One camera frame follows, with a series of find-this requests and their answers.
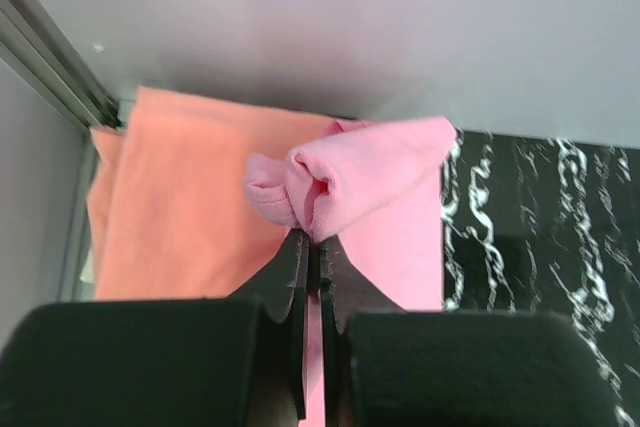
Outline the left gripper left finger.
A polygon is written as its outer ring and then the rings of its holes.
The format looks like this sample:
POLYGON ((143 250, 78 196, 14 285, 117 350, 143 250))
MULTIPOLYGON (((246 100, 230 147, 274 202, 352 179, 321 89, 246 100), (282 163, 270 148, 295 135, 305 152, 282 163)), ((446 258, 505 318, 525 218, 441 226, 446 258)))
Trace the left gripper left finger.
POLYGON ((301 230, 291 230, 274 257, 232 292, 232 298, 258 302, 272 325, 282 331, 283 374, 296 416, 306 418, 307 278, 310 241, 301 230))

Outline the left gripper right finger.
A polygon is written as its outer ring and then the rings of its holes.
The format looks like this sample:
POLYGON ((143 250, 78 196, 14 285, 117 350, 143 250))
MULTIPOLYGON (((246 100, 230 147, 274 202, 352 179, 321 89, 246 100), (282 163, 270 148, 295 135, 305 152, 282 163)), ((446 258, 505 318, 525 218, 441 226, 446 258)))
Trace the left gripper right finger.
POLYGON ((348 324, 358 312, 403 313, 349 259, 340 240, 319 247, 324 407, 328 426, 354 424, 348 324))

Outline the pink t shirt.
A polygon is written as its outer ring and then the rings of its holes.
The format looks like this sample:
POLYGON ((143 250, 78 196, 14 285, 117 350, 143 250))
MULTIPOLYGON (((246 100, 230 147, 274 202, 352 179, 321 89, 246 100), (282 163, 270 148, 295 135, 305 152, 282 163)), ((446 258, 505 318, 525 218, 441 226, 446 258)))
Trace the pink t shirt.
POLYGON ((338 239, 353 265, 404 310, 444 295, 440 169, 457 134, 443 117, 330 122, 284 159, 254 154, 245 194, 311 246, 338 239))

